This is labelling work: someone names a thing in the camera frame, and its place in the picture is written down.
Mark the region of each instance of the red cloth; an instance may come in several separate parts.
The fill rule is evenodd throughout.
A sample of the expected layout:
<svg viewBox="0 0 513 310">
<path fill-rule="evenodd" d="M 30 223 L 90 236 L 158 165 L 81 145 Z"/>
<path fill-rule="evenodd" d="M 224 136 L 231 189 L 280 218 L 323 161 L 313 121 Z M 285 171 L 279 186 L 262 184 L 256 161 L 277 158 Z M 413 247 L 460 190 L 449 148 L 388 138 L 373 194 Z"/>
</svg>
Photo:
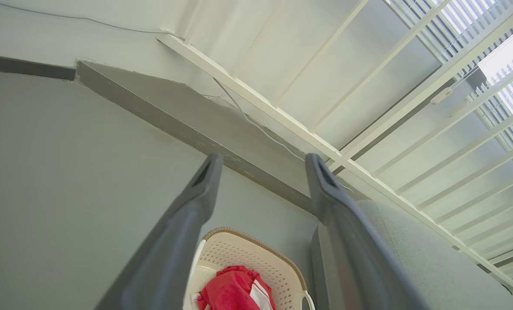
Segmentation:
<svg viewBox="0 0 513 310">
<path fill-rule="evenodd" d="M 199 292 L 199 309 L 205 310 L 209 304 L 211 310 L 260 310 L 249 295 L 255 280 L 264 287 L 270 297 L 272 308 L 276 310 L 272 300 L 272 289 L 262 281 L 259 273 L 244 266 L 230 266 L 217 272 L 216 277 Z"/>
</svg>

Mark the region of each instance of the beige basket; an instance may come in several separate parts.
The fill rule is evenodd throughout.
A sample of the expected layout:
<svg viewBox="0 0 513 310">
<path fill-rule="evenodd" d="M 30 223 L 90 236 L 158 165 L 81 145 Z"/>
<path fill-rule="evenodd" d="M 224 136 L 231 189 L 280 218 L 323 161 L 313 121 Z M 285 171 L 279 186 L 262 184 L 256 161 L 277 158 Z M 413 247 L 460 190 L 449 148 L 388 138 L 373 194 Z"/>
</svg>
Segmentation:
<svg viewBox="0 0 513 310">
<path fill-rule="evenodd" d="M 227 227 L 214 229 L 199 243 L 183 310 L 198 310 L 192 304 L 192 296 L 201 291 L 217 271 L 231 265 L 244 265 L 260 273 L 262 280 L 272 288 L 277 310 L 301 310 L 304 298 L 310 310 L 315 310 L 304 278 L 290 259 L 255 238 Z"/>
</svg>

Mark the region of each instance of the red towel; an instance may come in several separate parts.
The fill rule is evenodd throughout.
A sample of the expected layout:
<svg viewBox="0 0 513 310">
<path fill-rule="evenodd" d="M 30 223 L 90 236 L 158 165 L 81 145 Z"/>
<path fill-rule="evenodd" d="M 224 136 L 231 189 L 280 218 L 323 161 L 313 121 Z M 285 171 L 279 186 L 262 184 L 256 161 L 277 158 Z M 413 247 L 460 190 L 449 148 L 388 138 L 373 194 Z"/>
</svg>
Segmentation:
<svg viewBox="0 0 513 310">
<path fill-rule="evenodd" d="M 200 310 L 261 310 L 259 304 L 262 309 L 276 310 L 272 289 L 259 273 L 244 266 L 230 266 L 217 272 L 199 292 L 197 304 Z"/>
</svg>

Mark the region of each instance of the electrical cable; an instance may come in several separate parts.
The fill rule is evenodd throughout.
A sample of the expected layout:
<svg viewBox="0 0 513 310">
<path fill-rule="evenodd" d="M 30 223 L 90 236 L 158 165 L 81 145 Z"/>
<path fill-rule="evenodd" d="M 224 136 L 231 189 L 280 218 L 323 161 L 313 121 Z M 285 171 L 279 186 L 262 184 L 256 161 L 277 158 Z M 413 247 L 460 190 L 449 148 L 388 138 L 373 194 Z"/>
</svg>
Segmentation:
<svg viewBox="0 0 513 310">
<path fill-rule="evenodd" d="M 109 26 L 109 27 L 113 27 L 113 28 L 117 28 L 117 29 L 122 29 L 122 30 L 134 31 L 134 32 L 137 32 L 137 33 L 169 34 L 169 35 L 171 35 L 173 37 L 177 37 L 178 39 L 184 40 L 183 37 L 180 37 L 179 35 L 173 33 L 172 31 L 167 31 L 167 30 L 148 31 L 148 30 L 132 29 L 132 28 L 121 27 L 121 26 L 116 26 L 116 25 L 112 25 L 112 24 L 103 23 L 103 22 L 100 22 L 98 20 L 91 19 L 91 18 L 88 18 L 88 17 L 53 14 L 51 12 L 40 12 L 40 11 L 37 11 L 37 10 L 20 8 L 18 6 L 11 6 L 10 4 L 4 4 L 4 3 L 0 3 L 0 6 L 6 6 L 8 8 L 12 8 L 12 9 L 16 9 L 16 10 L 22 10 L 22 11 L 25 11 L 25 12 L 34 12 L 36 14 L 42 14 L 42 15 L 47 15 L 47 16 L 55 16 L 55 17 L 70 18 L 70 19 L 89 20 L 90 22 L 94 22 L 94 23 L 97 23 L 97 24 L 101 24 L 101 25 L 105 25 L 105 26 Z"/>
<path fill-rule="evenodd" d="M 281 145 L 282 147 L 284 147 L 284 148 L 285 148 L 286 150 L 288 150 L 288 151 L 289 151 L 289 153 L 291 153 L 294 157 L 297 157 L 297 158 L 298 158 L 298 159 L 300 159 L 301 161 L 304 161 L 304 159 L 302 159 L 302 157 L 300 157 L 299 155 L 296 155 L 295 153 L 293 153 L 293 152 L 292 152 L 292 151 L 291 151 L 291 150 L 290 150 L 290 149 L 289 149 L 285 144 L 280 143 L 280 141 L 277 141 L 277 140 L 276 140 L 276 139 L 274 139 L 272 136 L 268 135 L 268 133 L 267 133 L 264 129 L 262 129 L 262 127 L 260 127 L 260 125 L 258 125 L 258 124 L 256 124 L 255 122 L 251 121 L 251 120 L 250 120 L 250 119 L 245 115 L 245 113 L 243 112 L 243 109 L 242 109 L 242 108 L 241 108 L 241 106 L 237 103 L 237 101 L 235 101 L 235 99 L 233 99 L 233 96 L 231 96 L 231 94 L 228 92 L 228 90 L 227 90 L 227 89 L 225 89 L 225 86 L 223 86 L 223 84 L 222 84 L 222 83 L 220 83 L 220 82 L 219 82 L 219 80 L 217 80 L 216 78 L 213 78 L 213 79 L 215 79 L 215 82 L 220 86 L 220 88 L 221 88 L 223 91 L 225 91 L 225 93 L 227 94 L 227 96 L 229 97 L 229 99 L 231 99 L 231 101 L 233 101 L 233 103 L 235 104 L 235 106 L 237 106 L 237 108 L 239 109 L 239 112 L 241 112 L 241 114 L 242 114 L 243 118 L 245 118 L 245 120 L 246 120 L 247 122 L 250 122 L 252 125 L 254 125 L 254 127 L 256 127 L 256 128 L 258 128 L 260 131 L 262 131 L 262 133 L 264 133 L 264 134 L 266 135 L 266 137 L 270 138 L 270 139 L 271 139 L 272 141 L 274 141 L 275 143 L 277 143 L 277 144 Z M 345 188 L 345 189 L 347 189 L 347 190 L 349 190 L 349 191 L 351 191 L 351 192 L 354 192 L 352 189 L 347 188 L 345 185 L 342 185 L 340 182 L 339 182 L 339 184 L 340 184 L 343 188 Z"/>
</svg>

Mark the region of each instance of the gray fabric cushion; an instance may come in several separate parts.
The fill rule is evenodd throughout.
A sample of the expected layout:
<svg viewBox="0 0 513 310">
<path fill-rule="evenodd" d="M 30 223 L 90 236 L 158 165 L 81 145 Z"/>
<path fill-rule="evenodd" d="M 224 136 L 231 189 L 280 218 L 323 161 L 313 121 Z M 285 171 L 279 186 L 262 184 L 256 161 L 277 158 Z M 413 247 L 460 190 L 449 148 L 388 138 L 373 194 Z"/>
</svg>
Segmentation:
<svg viewBox="0 0 513 310">
<path fill-rule="evenodd" d="M 432 309 L 513 310 L 501 284 L 423 223 L 372 200 L 358 204 Z"/>
</svg>

